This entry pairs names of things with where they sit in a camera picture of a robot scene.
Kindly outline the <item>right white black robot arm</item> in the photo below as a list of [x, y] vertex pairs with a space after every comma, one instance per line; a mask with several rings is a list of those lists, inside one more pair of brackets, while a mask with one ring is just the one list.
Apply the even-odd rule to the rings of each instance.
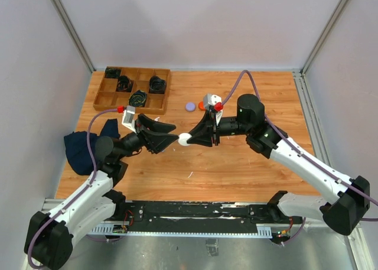
[[277, 192], [267, 209], [271, 221], [280, 223], [287, 217], [306, 217], [323, 221], [333, 231], [347, 236], [369, 210], [369, 182], [362, 176], [351, 178], [340, 173], [306, 152], [284, 131], [269, 123], [257, 96], [241, 95], [234, 117], [223, 116], [223, 105], [217, 95], [207, 94], [204, 107], [201, 121], [190, 132], [179, 135], [180, 145], [212, 147], [223, 136], [245, 135], [254, 152], [289, 168], [319, 192], [319, 196]]

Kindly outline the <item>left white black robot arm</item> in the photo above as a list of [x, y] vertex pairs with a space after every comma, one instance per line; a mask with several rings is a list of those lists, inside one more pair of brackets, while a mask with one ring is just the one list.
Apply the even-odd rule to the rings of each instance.
[[122, 158], [136, 156], [142, 148], [158, 154], [178, 139], [175, 125], [144, 114], [134, 118], [125, 113], [122, 123], [129, 134], [100, 136], [95, 147], [88, 148], [93, 164], [89, 178], [58, 206], [30, 219], [24, 252], [33, 269], [60, 269], [76, 244], [100, 222], [125, 216], [126, 197], [114, 189], [128, 167]]

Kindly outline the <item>white earbud charging case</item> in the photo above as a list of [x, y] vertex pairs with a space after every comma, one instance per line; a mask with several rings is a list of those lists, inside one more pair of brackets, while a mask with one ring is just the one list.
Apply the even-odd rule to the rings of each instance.
[[189, 146], [190, 144], [188, 143], [188, 140], [191, 138], [191, 135], [189, 133], [181, 133], [179, 134], [179, 139], [178, 139], [178, 143], [181, 145], [181, 146], [184, 146], [184, 147], [187, 147]]

